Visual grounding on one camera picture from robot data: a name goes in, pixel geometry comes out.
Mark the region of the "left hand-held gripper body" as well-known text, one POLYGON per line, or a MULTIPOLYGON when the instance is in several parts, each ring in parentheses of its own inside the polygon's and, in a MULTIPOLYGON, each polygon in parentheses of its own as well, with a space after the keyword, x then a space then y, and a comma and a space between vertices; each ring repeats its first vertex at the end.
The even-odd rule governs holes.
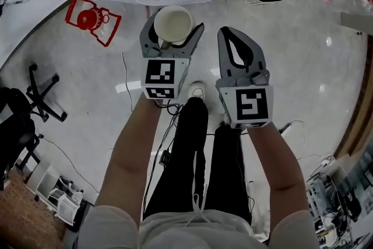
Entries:
POLYGON ((175 47, 145 48, 142 55, 141 87, 146 98, 177 99, 188 74, 191 52, 175 47))

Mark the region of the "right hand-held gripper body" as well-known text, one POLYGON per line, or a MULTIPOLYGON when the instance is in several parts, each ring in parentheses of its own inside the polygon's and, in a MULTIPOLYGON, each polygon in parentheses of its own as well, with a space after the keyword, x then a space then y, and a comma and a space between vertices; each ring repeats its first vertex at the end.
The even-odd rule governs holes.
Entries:
POLYGON ((259 128, 268 125, 273 117, 273 87, 267 70, 233 75, 220 72, 216 89, 233 129, 259 128))

